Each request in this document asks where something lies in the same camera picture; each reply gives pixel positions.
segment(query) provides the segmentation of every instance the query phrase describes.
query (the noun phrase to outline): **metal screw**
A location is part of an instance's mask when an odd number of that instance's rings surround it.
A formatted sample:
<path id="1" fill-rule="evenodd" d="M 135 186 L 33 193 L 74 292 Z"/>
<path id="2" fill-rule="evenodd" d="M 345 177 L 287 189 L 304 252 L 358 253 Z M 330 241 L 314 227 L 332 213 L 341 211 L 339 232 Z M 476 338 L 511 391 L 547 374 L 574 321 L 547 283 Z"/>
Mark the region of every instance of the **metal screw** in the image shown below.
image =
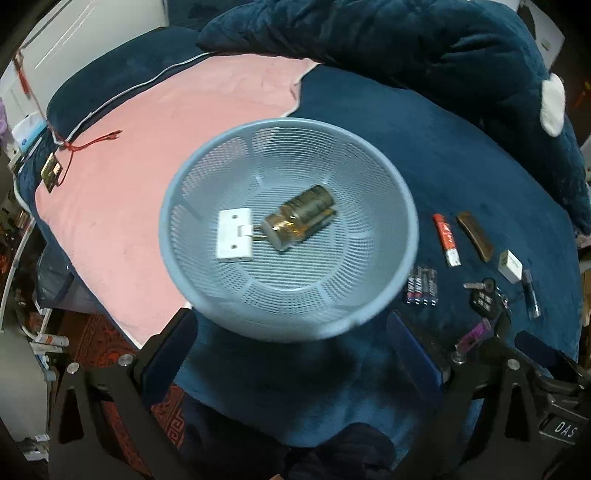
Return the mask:
<path id="1" fill-rule="evenodd" d="M 458 351 L 452 352 L 452 354 L 449 356 L 449 358 L 456 365 L 461 365 L 461 364 L 466 363 L 466 355 L 464 355 L 463 353 L 460 353 Z"/>
<path id="2" fill-rule="evenodd" d="M 80 364 L 78 362 L 72 362 L 70 365 L 67 366 L 66 372 L 68 372 L 69 374 L 75 374 L 79 368 Z"/>
<path id="3" fill-rule="evenodd" d="M 511 368 L 512 370 L 515 370 L 516 372 L 520 368 L 519 362 L 517 360 L 515 360 L 514 358 L 509 358 L 509 360 L 507 360 L 507 366 L 509 368 Z"/>
<path id="4" fill-rule="evenodd" d="M 134 356 L 131 353 L 124 353 L 119 357 L 117 363 L 122 367 L 128 367 L 134 362 Z"/>

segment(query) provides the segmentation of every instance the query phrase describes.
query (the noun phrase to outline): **basket rim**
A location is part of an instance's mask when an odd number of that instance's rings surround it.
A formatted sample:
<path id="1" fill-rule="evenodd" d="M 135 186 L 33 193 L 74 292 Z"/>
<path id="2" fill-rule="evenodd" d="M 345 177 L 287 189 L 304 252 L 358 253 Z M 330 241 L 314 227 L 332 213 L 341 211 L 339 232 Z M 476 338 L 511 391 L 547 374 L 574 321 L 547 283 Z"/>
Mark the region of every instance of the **basket rim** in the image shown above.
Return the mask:
<path id="1" fill-rule="evenodd" d="M 169 225 L 173 206 L 176 205 L 174 199 L 177 194 L 180 193 L 179 190 L 183 179 L 194 167 L 194 165 L 208 152 L 231 138 L 244 137 L 244 135 L 242 135 L 244 132 L 249 132 L 250 134 L 253 127 L 256 127 L 257 129 L 269 127 L 300 127 L 312 128 L 317 131 L 319 130 L 329 133 L 337 131 L 341 134 L 346 134 L 353 143 L 357 143 L 358 147 L 372 154 L 373 158 L 381 163 L 381 166 L 383 166 L 394 183 L 399 187 L 400 193 L 405 199 L 404 204 L 408 218 L 408 233 L 405 251 L 396 273 L 373 300 L 365 303 L 358 309 L 339 320 L 334 320 L 332 322 L 322 322 L 318 324 L 302 323 L 301 326 L 280 326 L 256 322 L 253 320 L 236 320 L 232 318 L 232 316 L 220 316 L 216 313 L 217 309 L 212 306 L 211 301 L 193 287 L 192 283 L 181 269 L 176 256 L 173 254 Z M 170 184 L 168 185 L 164 195 L 158 222 L 158 242 L 166 270 L 180 293 L 189 303 L 191 303 L 193 308 L 204 317 L 217 323 L 221 327 L 249 338 L 269 342 L 303 342 L 321 340 L 345 333 L 348 330 L 371 320 L 390 304 L 390 302 L 402 290 L 404 284 L 407 282 L 408 275 L 414 266 L 414 261 L 417 255 L 418 236 L 418 215 L 413 196 L 402 175 L 400 175 L 400 172 L 398 169 L 396 169 L 389 158 L 371 143 L 367 142 L 367 140 L 354 134 L 353 132 L 332 124 L 305 118 L 274 118 L 248 122 L 246 124 L 238 125 L 237 127 L 227 130 L 226 132 L 204 143 L 189 157 L 187 161 L 185 161 L 185 163 L 170 181 Z"/>

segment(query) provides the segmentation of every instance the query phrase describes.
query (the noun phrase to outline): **key fob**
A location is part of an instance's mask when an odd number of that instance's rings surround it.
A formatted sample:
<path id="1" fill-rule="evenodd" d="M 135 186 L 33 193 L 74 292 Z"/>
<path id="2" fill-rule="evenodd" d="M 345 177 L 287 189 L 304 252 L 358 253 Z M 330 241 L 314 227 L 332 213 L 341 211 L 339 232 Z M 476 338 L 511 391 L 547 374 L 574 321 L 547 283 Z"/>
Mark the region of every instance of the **key fob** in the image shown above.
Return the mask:
<path id="1" fill-rule="evenodd" d="M 482 284 L 484 285 L 484 291 L 489 295 L 492 295 L 496 290 L 496 281 L 494 278 L 485 278 L 482 280 Z"/>
<path id="2" fill-rule="evenodd" d="M 483 290 L 472 290 L 470 307 L 478 315 L 490 321 L 496 320 L 503 311 L 503 305 L 499 297 L 494 293 L 489 294 Z"/>

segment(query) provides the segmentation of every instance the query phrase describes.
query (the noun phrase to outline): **metal key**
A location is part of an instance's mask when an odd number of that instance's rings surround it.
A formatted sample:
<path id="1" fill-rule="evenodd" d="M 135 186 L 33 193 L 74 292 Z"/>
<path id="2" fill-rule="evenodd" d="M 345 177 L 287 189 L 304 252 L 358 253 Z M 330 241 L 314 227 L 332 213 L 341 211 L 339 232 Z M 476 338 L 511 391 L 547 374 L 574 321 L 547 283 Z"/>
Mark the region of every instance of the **metal key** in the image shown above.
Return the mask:
<path id="1" fill-rule="evenodd" d="M 479 282 L 464 283 L 464 288 L 468 290 L 484 290 L 487 293 L 493 293 L 496 288 L 496 282 L 493 278 L 485 278 Z"/>

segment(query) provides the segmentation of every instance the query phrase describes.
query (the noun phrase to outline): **red patterned rug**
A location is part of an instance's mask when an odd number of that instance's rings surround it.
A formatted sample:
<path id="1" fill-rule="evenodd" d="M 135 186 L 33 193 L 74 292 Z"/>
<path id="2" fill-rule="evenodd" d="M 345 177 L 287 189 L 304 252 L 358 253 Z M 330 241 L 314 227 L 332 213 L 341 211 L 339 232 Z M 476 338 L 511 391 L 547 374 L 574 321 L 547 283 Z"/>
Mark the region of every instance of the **red patterned rug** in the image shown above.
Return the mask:
<path id="1" fill-rule="evenodd" d="M 124 353 L 136 351 L 137 349 L 122 337 L 105 316 L 90 315 L 76 351 L 75 361 L 85 368 L 106 367 L 114 364 Z M 181 446 L 184 437 L 184 419 L 181 412 L 184 395 L 184 391 L 173 384 L 164 401 L 152 407 L 152 414 L 177 448 Z M 110 402 L 104 402 L 103 410 L 129 464 L 136 470 L 149 474 L 131 443 L 115 406 Z"/>

